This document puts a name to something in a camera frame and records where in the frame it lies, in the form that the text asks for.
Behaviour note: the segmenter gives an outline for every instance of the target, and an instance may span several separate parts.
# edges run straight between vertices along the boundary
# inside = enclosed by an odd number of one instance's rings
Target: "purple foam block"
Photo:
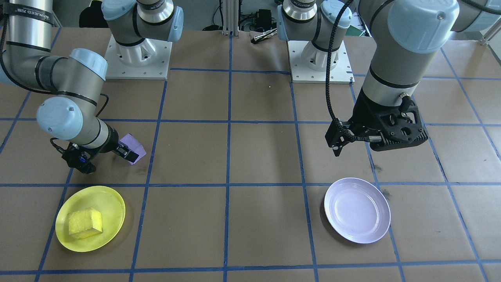
[[[129,149],[139,155],[135,162],[129,162],[131,165],[137,163],[138,160],[146,155],[146,151],[144,150],[143,145],[141,145],[141,143],[139,143],[136,138],[132,137],[130,133],[127,133],[127,135],[120,139],[120,142],[127,145]]]

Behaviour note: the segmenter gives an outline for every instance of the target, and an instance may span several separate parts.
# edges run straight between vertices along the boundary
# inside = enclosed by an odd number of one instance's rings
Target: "white mounting plate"
[[[113,35],[110,38],[104,58],[108,61],[106,79],[167,79],[172,42],[150,39],[155,46],[155,55],[148,58],[145,66],[132,67],[123,64],[118,58],[117,43]]]
[[[301,60],[301,53],[308,41],[287,41],[289,46],[289,61],[292,70],[292,82],[298,83],[325,83],[325,71],[316,71],[309,68]],[[344,42],[339,47],[337,66],[331,70],[331,83],[348,84],[355,81],[350,60],[346,54]]]

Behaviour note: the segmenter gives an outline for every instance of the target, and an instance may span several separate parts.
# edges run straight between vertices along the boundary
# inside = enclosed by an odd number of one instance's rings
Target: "stain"
[[[383,193],[383,196],[386,198],[386,200],[390,200],[390,198],[392,197],[391,194],[390,194],[390,191],[386,190],[386,189],[383,189],[382,191]]]
[[[378,166],[377,164],[374,164],[374,169],[376,170],[376,172],[383,171],[383,169],[380,166]]]

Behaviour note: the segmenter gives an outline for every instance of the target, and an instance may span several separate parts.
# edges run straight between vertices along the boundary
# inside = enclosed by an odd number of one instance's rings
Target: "wire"
[[[256,17],[257,17],[257,15],[252,15],[252,16],[245,17],[245,18],[243,18],[242,20],[240,20],[240,21],[238,22],[238,24],[240,25],[240,24],[242,24],[243,22],[245,22],[245,21],[247,21],[247,20],[250,20],[250,19],[254,19],[254,18],[256,18]]]
[[[3,48],[4,47],[4,43],[5,43],[5,39],[6,39],[6,36],[7,36],[7,25],[9,24],[9,16],[5,17],[4,18],[4,30],[2,30],[2,38],[0,39],[0,48]],[[35,89],[32,89],[32,88],[29,88],[27,86],[24,86],[22,84],[20,84],[19,82],[17,82],[10,74],[9,74],[9,71],[7,70],[7,67],[5,66],[5,62],[4,62],[4,53],[2,52],[0,54],[0,65],[2,65],[2,70],[4,71],[5,75],[17,86],[25,89],[25,90],[28,90],[28,91],[31,91],[31,92],[36,92],[36,93],[41,93],[41,94],[52,94],[51,92],[47,92],[47,91],[40,91],[40,90],[35,90]]]
[[[66,150],[65,150],[65,149],[63,149],[61,146],[57,145],[56,143],[54,143],[54,140],[59,140],[59,138],[51,138],[51,139],[50,139],[50,142],[51,142],[52,146],[53,146],[54,148],[56,148],[56,150],[57,150],[58,152],[60,152],[61,154],[64,154],[64,153],[66,152]]]
[[[330,95],[330,90],[329,90],[329,83],[330,83],[330,77],[331,77],[331,58],[332,58],[332,46],[334,44],[334,38],[336,36],[336,30],[339,24],[339,21],[341,20],[341,16],[345,12],[345,10],[348,8],[348,6],[353,2],[353,0],[348,0],[346,3],[343,5],[341,10],[338,13],[338,16],[336,18],[336,21],[334,22],[334,25],[332,26],[332,31],[331,31],[331,38],[329,40],[329,49],[327,51],[327,68],[326,68],[326,75],[325,75],[325,99],[327,101],[327,109],[329,110],[329,114],[331,115],[332,121],[335,122],[336,129],[341,132],[342,137],[349,141],[349,142],[354,142],[354,141],[364,141],[363,137],[360,136],[355,136],[352,135],[346,128],[343,127],[339,119],[336,118],[334,115],[334,111],[332,110],[332,105],[331,105],[331,95]]]
[[[222,0],[219,0],[219,14],[221,15],[221,25],[224,27],[224,20],[222,18]]]
[[[101,112],[104,110],[104,108],[106,107],[106,105],[108,105],[108,101],[110,100],[110,97],[104,93],[101,93],[101,96],[104,96],[106,98],[106,101],[104,102],[103,106],[101,107],[101,109],[97,112],[97,115],[96,117],[98,117]]]
[[[494,14],[494,15],[501,15],[501,10],[494,10],[494,9],[491,9],[491,8],[487,8],[485,6],[482,6],[482,5],[478,4],[478,3],[473,2],[472,0],[461,0],[461,1],[463,1],[464,3],[470,5],[470,6],[474,7],[474,8],[482,10],[482,11],[484,11],[486,13]]]
[[[331,77],[332,46],[334,44],[334,38],[336,36],[336,30],[337,30],[339,21],[341,20],[341,16],[343,15],[346,8],[348,8],[348,6],[352,2],[353,2],[353,0],[346,1],[346,3],[343,5],[341,10],[339,11],[337,18],[334,21],[334,25],[332,26],[331,38],[329,40],[329,48],[327,51],[327,68],[326,68],[326,74],[325,74],[325,99],[327,101],[327,109],[329,110],[329,114],[331,115],[332,120],[336,119],[336,116],[334,115],[334,112],[332,110],[331,95],[330,95],[330,89],[329,89],[329,83],[330,83],[330,77]]]

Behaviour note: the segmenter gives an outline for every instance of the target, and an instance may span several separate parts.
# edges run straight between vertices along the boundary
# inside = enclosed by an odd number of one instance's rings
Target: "small yellow object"
[[[94,208],[87,208],[68,214],[69,234],[77,239],[103,233],[103,219],[101,212]]]

